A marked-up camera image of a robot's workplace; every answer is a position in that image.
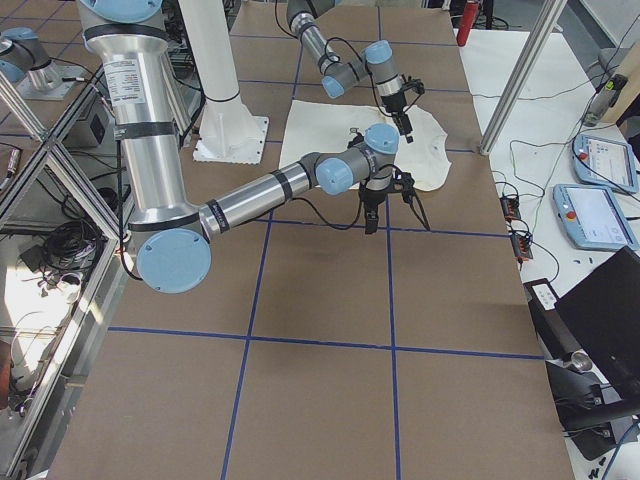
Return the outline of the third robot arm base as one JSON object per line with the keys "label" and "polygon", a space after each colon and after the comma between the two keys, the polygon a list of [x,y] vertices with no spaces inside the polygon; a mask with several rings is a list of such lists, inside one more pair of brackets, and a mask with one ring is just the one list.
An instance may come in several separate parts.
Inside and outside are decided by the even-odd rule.
{"label": "third robot arm base", "polygon": [[61,101],[85,80],[86,70],[59,65],[33,30],[16,27],[1,33],[1,73],[27,100]]}

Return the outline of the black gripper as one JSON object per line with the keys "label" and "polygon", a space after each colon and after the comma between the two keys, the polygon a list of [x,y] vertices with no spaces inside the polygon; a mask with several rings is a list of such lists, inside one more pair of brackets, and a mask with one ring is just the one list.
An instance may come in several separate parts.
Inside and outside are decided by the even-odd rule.
{"label": "black gripper", "polygon": [[365,235],[377,232],[379,224],[378,207],[387,196],[394,193],[402,195],[403,201],[410,207],[416,196],[415,181],[409,172],[396,169],[382,179],[368,179],[359,185],[359,199],[365,212]]}
{"label": "black gripper", "polygon": [[382,100],[386,112],[391,116],[401,136],[405,136],[406,142],[414,141],[411,132],[413,127],[406,110],[409,108],[405,93],[413,91],[418,96],[425,93],[424,83],[419,78],[406,78],[404,75],[396,75],[394,78],[377,84],[377,91]]}

